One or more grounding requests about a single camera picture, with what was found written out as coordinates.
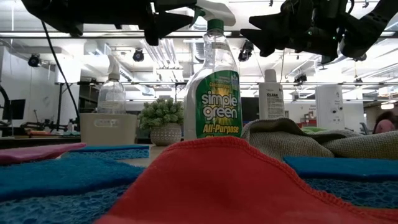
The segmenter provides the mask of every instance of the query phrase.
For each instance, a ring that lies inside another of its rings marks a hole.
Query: table
[[[143,158],[143,159],[122,159],[120,160],[120,162],[125,162],[127,164],[130,165],[134,165],[134,166],[144,166],[147,167],[149,166],[149,164],[152,163],[152,161],[154,159],[156,159],[156,157],[158,155],[160,155],[160,153],[163,152],[164,149],[166,149],[167,146],[155,146],[155,145],[150,145],[150,156],[149,158]]]

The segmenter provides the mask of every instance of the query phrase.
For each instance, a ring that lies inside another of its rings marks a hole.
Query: green label
[[[236,136],[242,133],[241,92],[235,71],[208,75],[196,92],[197,138]]]

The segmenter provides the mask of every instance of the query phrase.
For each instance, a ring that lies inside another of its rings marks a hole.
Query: track light
[[[27,64],[30,67],[33,68],[39,68],[42,66],[42,61],[40,59],[40,55],[39,54],[32,54],[32,56],[30,56],[30,59],[27,61]]]
[[[246,40],[241,48],[241,53],[239,53],[238,60],[240,62],[245,62],[249,60],[253,49],[254,49],[253,43]]]
[[[134,52],[134,55],[132,56],[132,59],[135,62],[141,62],[144,60],[144,53],[142,53],[142,49],[136,49]]]

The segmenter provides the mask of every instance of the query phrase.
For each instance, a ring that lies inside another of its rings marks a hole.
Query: white spray nozzle
[[[108,78],[120,79],[120,65],[119,62],[113,55],[108,55],[109,58],[109,68],[108,68]]]
[[[198,16],[202,16],[207,21],[212,19],[221,19],[225,26],[233,26],[236,23],[235,15],[226,4],[212,2],[209,0],[198,0],[196,4],[195,15],[191,26],[196,22]]]

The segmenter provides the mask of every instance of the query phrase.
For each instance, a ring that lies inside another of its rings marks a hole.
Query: blue sponge
[[[292,156],[285,156],[284,161],[301,178],[398,180],[398,161]]]
[[[73,195],[131,184],[144,170],[89,157],[0,167],[0,202],[27,197]]]
[[[398,181],[364,182],[308,178],[304,181],[316,190],[324,190],[360,207],[398,208]]]
[[[149,146],[86,146],[83,149],[70,151],[65,157],[90,156],[104,159],[137,159],[149,158]]]
[[[0,202],[0,223],[91,224],[108,212],[128,187]]]

